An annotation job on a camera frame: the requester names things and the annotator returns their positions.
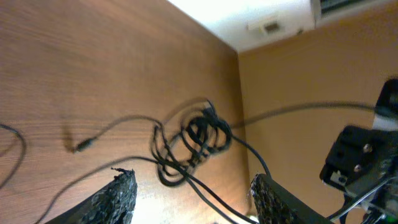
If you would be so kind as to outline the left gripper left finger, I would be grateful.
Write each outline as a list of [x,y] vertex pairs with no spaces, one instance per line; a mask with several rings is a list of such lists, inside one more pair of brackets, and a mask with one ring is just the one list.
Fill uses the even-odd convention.
[[99,191],[51,219],[50,224],[131,224],[137,198],[135,172],[117,168],[119,175]]

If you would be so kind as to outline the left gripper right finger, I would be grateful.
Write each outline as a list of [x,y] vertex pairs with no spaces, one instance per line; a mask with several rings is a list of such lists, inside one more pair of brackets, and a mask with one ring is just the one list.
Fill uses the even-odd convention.
[[331,222],[268,175],[254,176],[251,182],[251,195],[260,224],[329,224]]

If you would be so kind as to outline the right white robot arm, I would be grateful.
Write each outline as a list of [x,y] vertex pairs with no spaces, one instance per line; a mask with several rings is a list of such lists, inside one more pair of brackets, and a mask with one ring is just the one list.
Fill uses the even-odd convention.
[[371,129],[346,126],[320,172],[323,183],[345,196],[330,221],[366,211],[363,223],[397,223],[397,79],[386,81],[374,107]]

